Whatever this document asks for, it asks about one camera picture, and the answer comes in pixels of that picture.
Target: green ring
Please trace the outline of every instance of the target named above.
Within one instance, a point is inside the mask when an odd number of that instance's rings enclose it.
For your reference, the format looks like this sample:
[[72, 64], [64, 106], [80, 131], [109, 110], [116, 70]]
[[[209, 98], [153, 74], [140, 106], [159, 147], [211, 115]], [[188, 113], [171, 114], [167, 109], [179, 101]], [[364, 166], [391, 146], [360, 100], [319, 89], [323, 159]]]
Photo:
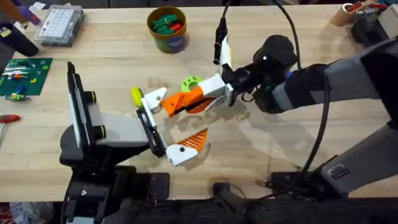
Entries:
[[200, 83], [202, 81], [203, 81], [203, 79], [198, 76], [188, 77], [188, 78], [184, 79], [184, 81], [181, 83], [181, 91], [189, 92], [189, 91], [191, 91], [189, 89], [190, 85], [194, 85], [194, 83], [196, 83], [196, 85], [198, 85], [198, 83]]

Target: wooden table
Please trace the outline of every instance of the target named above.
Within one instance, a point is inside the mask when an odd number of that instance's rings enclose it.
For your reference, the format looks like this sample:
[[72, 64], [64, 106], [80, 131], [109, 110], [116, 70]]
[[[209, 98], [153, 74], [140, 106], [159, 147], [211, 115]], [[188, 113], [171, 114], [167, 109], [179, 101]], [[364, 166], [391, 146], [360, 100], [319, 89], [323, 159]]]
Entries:
[[[286, 7], [297, 27], [303, 66], [328, 63], [361, 49], [348, 31], [328, 23], [338, 6]], [[59, 163], [60, 136], [71, 124], [67, 101], [67, 61], [72, 61], [86, 90], [94, 90], [102, 112], [134, 116], [129, 90], [148, 92], [168, 87], [179, 90], [189, 75], [214, 74], [215, 29], [222, 8], [183, 8], [188, 18], [190, 44], [179, 54], [160, 52], [146, 27], [152, 9], [86, 10], [86, 21], [72, 48], [47, 48], [38, 57], [54, 58], [42, 94], [28, 103], [1, 99], [0, 114], [18, 114], [22, 120], [8, 126], [0, 148], [0, 201], [61, 200], [70, 169]], [[233, 67], [251, 62], [254, 52], [272, 34], [291, 40], [289, 23], [278, 8], [232, 7], [228, 11], [229, 44]], [[34, 27], [27, 35], [32, 37]], [[183, 113], [169, 119], [155, 116], [169, 143], [209, 127], [206, 149], [198, 158], [174, 167], [150, 151], [123, 164], [140, 171], [169, 172], [170, 198], [207, 198], [216, 181], [229, 181], [247, 197], [268, 193], [255, 184], [273, 171], [302, 166], [312, 148], [322, 107], [309, 106], [283, 114], [261, 113], [254, 103], [238, 101], [232, 108], [208, 114]], [[349, 149], [388, 120], [380, 101], [353, 100], [333, 103], [314, 167]], [[397, 196], [398, 181], [383, 180], [352, 195]]]

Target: green circuit board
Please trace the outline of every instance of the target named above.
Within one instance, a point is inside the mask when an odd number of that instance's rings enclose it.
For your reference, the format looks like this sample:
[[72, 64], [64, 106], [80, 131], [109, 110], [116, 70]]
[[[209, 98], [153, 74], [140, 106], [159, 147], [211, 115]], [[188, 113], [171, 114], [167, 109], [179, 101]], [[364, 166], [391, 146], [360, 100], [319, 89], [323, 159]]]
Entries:
[[42, 87], [50, 70], [52, 58], [26, 58], [26, 59], [11, 59], [8, 61], [4, 73], [20, 71], [27, 78], [18, 80], [9, 80], [8, 75], [3, 75], [0, 78], [0, 96], [9, 96], [15, 93], [18, 85], [24, 86], [25, 90], [22, 95], [39, 96]]

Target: black cable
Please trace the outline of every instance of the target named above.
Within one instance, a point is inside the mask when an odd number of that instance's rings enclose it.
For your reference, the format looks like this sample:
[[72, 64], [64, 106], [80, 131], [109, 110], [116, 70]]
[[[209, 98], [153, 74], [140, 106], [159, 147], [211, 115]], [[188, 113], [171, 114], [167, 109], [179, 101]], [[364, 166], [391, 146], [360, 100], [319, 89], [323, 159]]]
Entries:
[[[263, 4], [267, 4], [264, 0], [259, 0]], [[286, 19], [288, 20], [290, 27], [292, 28], [294, 44], [296, 47], [296, 54], [297, 54], [297, 68], [302, 69], [301, 67], [301, 59], [300, 59], [300, 47], [299, 47], [299, 38], [297, 37], [296, 27], [294, 26], [293, 20], [290, 17], [289, 13], [285, 10], [285, 8], [278, 2], [278, 0], [272, 0], [272, 2], [282, 11], [285, 15]]]
[[225, 18], [226, 11], [228, 10], [230, 4], [231, 4], [231, 0], [229, 0], [229, 1], [227, 1], [227, 2], [225, 3], [223, 15], [221, 16], [221, 18]]
[[323, 77], [323, 84], [325, 87], [325, 96], [323, 99], [323, 110], [322, 110], [322, 118], [321, 118], [321, 124], [319, 126], [319, 130], [318, 130], [318, 135], [317, 138], [314, 142], [314, 145], [312, 147], [311, 153], [301, 171], [301, 173], [299, 174], [299, 176], [295, 179], [295, 181], [292, 182], [292, 184], [290, 184], [288, 187], [286, 187], [285, 189], [281, 190], [281, 191], [277, 191], [277, 192], [273, 192], [272, 194], [263, 196], [261, 198], [259, 198], [258, 200], [264, 200], [267, 198], [271, 198], [271, 197], [275, 197], [276, 195], [280, 195], [280, 194], [284, 194], [286, 192], [289, 192], [291, 190], [293, 190], [296, 185], [298, 183], [300, 183], [306, 176], [314, 158], [315, 155], [317, 154], [318, 150], [319, 150], [319, 146], [322, 142], [322, 138], [323, 138], [323, 134], [325, 133], [325, 129], [326, 129], [326, 123], [328, 121], [328, 114], [329, 114], [329, 106], [330, 106], [330, 87], [329, 87], [329, 80], [327, 76]]
[[250, 100], [246, 100], [246, 99], [244, 98], [245, 94], [246, 94], [246, 92], [244, 92], [244, 93], [241, 95], [241, 100], [242, 100], [243, 102], [249, 103], [249, 102], [252, 102], [252, 101], [254, 100], [253, 97], [252, 97]]

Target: red screwdriver handle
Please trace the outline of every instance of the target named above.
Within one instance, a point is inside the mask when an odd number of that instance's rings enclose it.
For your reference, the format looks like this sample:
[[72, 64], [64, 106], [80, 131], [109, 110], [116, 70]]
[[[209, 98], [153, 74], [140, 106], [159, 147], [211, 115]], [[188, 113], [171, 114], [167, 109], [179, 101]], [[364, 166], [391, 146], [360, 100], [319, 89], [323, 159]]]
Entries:
[[14, 115], [14, 114], [0, 115], [0, 123], [4, 123], [4, 124], [15, 122], [20, 119], [21, 118], [18, 115]]

